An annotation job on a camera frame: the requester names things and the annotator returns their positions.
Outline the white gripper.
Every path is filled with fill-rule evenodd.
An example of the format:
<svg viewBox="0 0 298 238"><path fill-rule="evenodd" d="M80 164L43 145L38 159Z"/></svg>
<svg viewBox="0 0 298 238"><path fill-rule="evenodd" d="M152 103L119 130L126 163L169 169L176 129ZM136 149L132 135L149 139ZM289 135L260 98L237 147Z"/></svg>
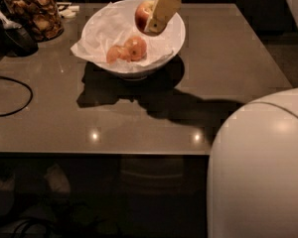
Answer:
<svg viewBox="0 0 298 238"><path fill-rule="evenodd" d="M144 32L161 34L181 7L181 0L148 0Z"/></svg>

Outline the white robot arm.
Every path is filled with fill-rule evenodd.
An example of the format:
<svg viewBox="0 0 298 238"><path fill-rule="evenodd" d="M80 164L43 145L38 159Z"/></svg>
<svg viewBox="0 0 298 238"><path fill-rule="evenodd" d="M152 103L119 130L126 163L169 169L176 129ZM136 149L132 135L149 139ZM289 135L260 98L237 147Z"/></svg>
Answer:
<svg viewBox="0 0 298 238"><path fill-rule="evenodd" d="M248 65L235 74L224 52L241 34L222 26L216 61L228 84L267 91L229 116L210 150L206 234L182 238L298 238L298 88Z"/></svg>

